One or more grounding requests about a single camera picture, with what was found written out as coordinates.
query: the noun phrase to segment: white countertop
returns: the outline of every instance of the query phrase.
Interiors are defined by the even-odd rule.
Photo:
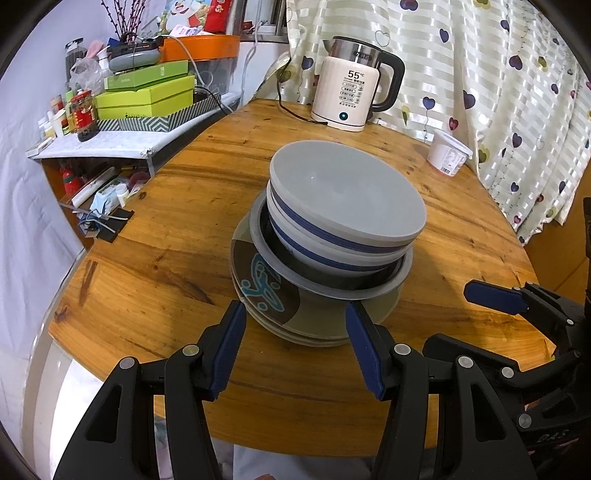
[[[231,105],[240,100],[240,97],[240,93],[228,92],[222,95],[222,103]],[[217,112],[219,108],[199,115],[170,132],[105,131],[99,132],[86,142],[80,142],[76,135],[65,135],[56,138],[49,147],[33,157],[33,160],[67,157],[149,158],[172,140]]]

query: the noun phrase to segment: metal bowl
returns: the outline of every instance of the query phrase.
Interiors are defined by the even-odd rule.
[[[277,238],[269,221],[267,193],[263,190],[249,213],[252,241],[267,264],[280,276],[304,290],[339,300],[366,300],[400,287],[413,264],[413,249],[389,268],[364,278],[322,274],[295,259]]]

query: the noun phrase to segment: wooden table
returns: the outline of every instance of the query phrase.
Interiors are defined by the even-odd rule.
[[[308,107],[293,106],[300,114]],[[74,359],[105,379],[131,355],[166,358],[196,341],[237,298],[228,264],[235,226],[269,178],[282,145],[307,139],[360,148],[396,167],[427,205],[402,299],[384,322],[420,349],[437,332],[510,356],[522,369],[551,345],[520,317],[467,303],[464,284],[536,281],[515,235],[463,168],[448,178],[427,146],[377,125],[349,133],[304,123],[256,100],[206,130],[134,198],[135,216],[113,244],[97,242],[58,305],[50,333]],[[161,398],[156,412],[164,414]],[[367,391],[350,345],[314,349],[272,335],[252,319],[228,389],[206,404],[212,436],[273,452],[365,456],[377,451],[388,404]],[[431,402],[427,444],[437,431]]]

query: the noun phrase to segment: black kettle handle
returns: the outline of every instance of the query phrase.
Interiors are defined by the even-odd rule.
[[[400,86],[402,85],[402,78],[404,77],[404,62],[400,60],[396,55],[383,51],[379,54],[380,64],[386,64],[392,67],[394,76],[392,77],[392,83],[390,89],[386,95],[386,99],[381,103],[375,103],[370,107],[371,112],[384,112],[389,108],[393,107],[398,98],[400,92]]]

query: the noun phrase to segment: paper cup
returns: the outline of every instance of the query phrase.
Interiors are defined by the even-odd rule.
[[[450,134],[437,130],[427,159],[440,172],[453,177],[471,156],[472,150],[462,142]]]

